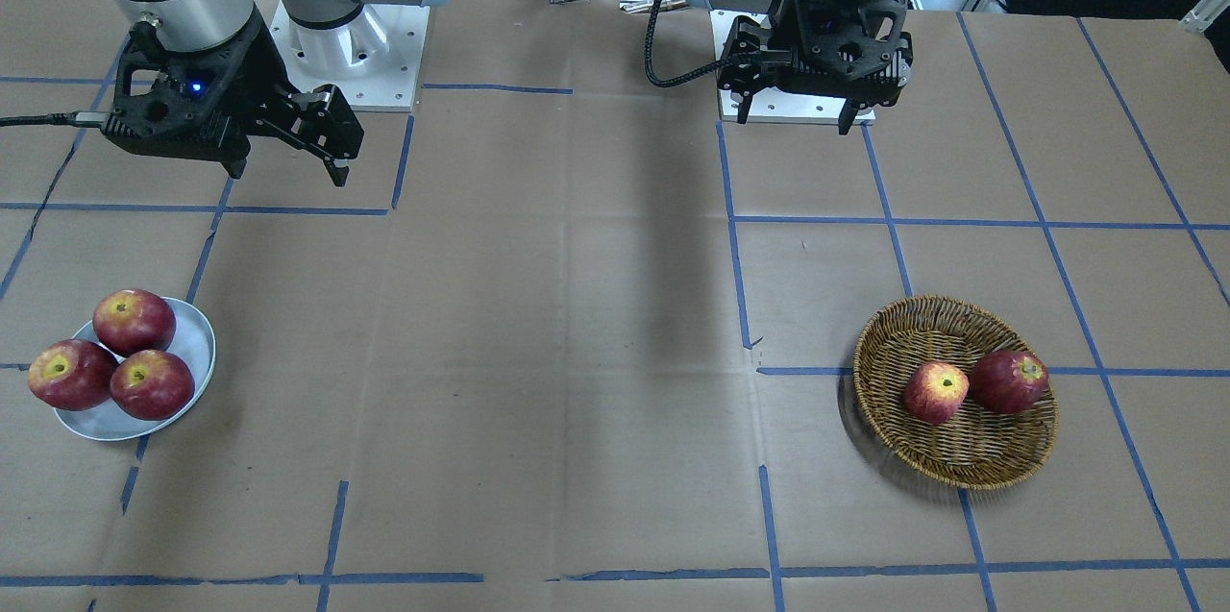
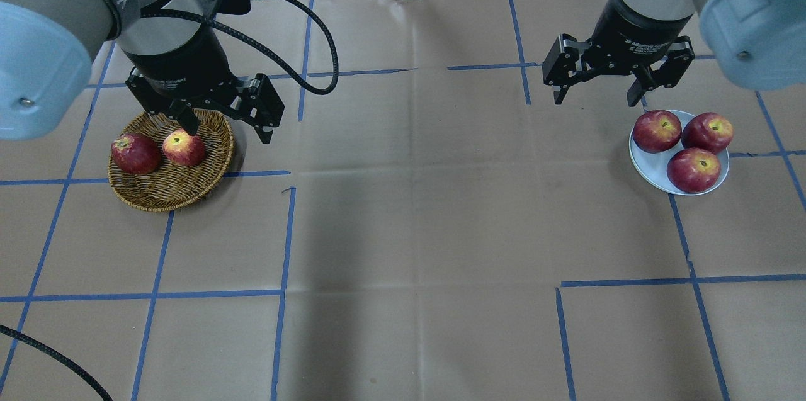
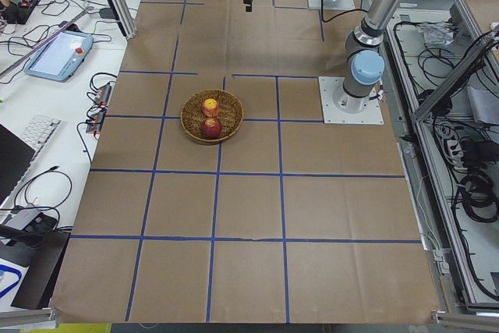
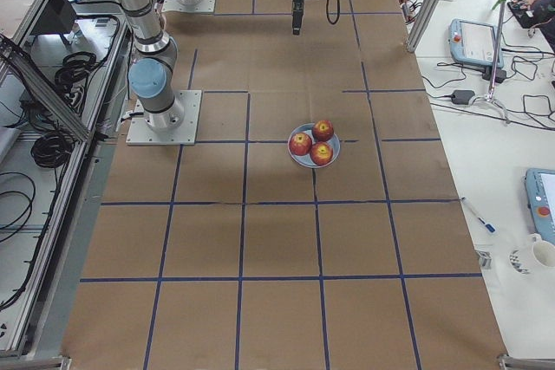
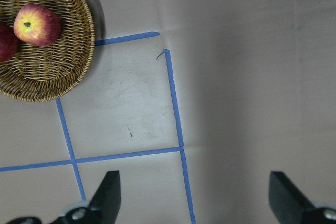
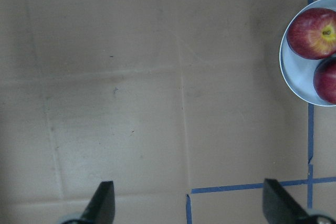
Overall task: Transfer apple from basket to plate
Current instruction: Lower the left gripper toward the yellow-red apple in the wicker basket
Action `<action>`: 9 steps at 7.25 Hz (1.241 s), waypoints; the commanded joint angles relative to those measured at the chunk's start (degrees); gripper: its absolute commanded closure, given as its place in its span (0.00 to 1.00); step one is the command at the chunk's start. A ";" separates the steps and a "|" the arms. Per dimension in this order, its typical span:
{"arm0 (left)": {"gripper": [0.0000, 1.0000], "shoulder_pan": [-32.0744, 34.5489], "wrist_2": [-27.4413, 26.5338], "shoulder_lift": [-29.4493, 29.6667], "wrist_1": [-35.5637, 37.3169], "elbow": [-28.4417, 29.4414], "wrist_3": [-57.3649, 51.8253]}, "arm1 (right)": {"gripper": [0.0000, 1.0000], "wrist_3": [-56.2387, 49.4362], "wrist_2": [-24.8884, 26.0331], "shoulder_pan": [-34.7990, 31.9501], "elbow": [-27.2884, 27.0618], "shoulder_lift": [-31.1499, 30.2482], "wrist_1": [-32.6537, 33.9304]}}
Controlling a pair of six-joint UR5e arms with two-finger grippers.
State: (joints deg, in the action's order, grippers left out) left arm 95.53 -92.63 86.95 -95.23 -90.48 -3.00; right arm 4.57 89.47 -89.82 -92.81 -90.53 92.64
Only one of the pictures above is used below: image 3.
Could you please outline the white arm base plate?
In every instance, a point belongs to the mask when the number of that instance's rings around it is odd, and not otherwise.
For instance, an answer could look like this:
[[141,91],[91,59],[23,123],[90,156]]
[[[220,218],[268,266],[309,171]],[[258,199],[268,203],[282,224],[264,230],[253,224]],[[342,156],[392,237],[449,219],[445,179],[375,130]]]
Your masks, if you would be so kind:
[[374,89],[365,98],[350,97],[344,90],[343,77],[320,76],[319,92],[325,124],[375,125],[384,124]]

